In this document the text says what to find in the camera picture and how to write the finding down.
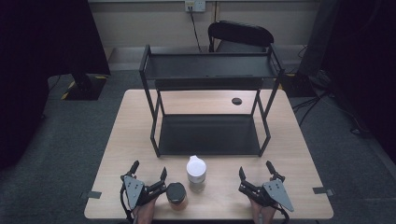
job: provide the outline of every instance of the black shelf tier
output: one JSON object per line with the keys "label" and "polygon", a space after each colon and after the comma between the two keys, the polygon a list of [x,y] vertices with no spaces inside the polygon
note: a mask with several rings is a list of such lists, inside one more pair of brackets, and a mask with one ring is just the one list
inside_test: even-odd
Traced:
{"label": "black shelf tier", "polygon": [[256,155],[261,148],[251,115],[166,115],[161,155]]}

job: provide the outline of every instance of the gray carpet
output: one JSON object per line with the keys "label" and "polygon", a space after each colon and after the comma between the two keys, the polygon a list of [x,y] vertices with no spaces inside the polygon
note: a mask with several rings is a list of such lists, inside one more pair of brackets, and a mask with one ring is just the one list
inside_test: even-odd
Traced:
{"label": "gray carpet", "polygon": [[[81,194],[92,188],[124,92],[141,88],[138,72],[113,72],[97,101],[61,100],[73,79],[57,79],[49,79],[54,87],[35,138],[18,164],[0,171],[0,223],[126,223],[88,220]],[[290,103],[309,99],[290,98]],[[306,109],[297,112],[297,120]],[[334,217],[290,223],[395,223],[396,180],[378,156],[380,145],[352,134],[351,127],[350,117],[329,97],[305,118],[301,128],[318,173],[335,192]]]}

